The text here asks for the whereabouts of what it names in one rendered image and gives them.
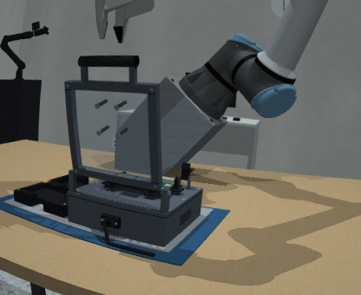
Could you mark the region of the green circuit board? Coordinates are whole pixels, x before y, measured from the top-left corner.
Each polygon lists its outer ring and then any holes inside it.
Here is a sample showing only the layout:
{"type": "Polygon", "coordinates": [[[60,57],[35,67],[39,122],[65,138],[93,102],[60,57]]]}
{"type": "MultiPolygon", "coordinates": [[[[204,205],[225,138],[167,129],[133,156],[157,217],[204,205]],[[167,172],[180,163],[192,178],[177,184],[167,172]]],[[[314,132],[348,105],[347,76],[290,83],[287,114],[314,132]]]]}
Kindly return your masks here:
{"type": "Polygon", "coordinates": [[[163,186],[163,188],[164,187],[166,187],[166,188],[174,187],[174,178],[162,177],[162,186],[163,186]]]}

